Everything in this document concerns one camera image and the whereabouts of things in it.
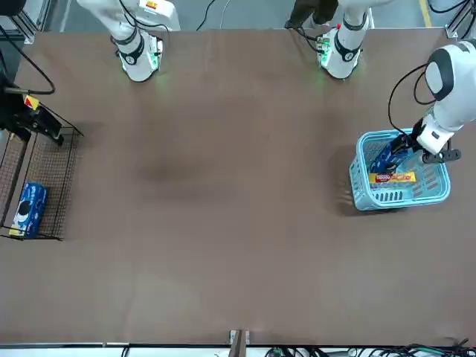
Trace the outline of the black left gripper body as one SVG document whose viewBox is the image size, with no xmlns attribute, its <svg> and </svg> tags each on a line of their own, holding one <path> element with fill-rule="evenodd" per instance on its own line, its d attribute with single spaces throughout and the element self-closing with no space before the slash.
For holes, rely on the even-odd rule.
<svg viewBox="0 0 476 357">
<path fill-rule="evenodd" d="M 423 124 L 423 118 L 420 118 L 413 126 L 409 139 L 407 140 L 407 147 L 412 151 L 423 150 L 423 146 L 417 141 L 417 138 L 423 131 L 425 125 Z"/>
</svg>

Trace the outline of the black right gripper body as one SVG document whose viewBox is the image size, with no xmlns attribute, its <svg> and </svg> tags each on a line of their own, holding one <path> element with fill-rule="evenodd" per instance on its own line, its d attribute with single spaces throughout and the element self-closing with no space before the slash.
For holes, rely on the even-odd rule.
<svg viewBox="0 0 476 357">
<path fill-rule="evenodd" d="M 1 130 L 7 130 L 22 141 L 29 141 L 33 130 L 33 114 L 20 94 L 1 92 Z"/>
</svg>

